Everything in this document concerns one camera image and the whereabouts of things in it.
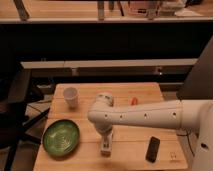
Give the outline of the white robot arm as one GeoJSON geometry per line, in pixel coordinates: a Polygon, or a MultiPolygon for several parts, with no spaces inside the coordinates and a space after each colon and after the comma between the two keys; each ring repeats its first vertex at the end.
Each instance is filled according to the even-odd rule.
{"type": "Polygon", "coordinates": [[[88,120],[102,136],[113,125],[185,129],[198,132],[191,171],[213,171],[213,100],[172,100],[158,103],[113,106],[109,93],[99,93],[88,110],[88,120]]]}

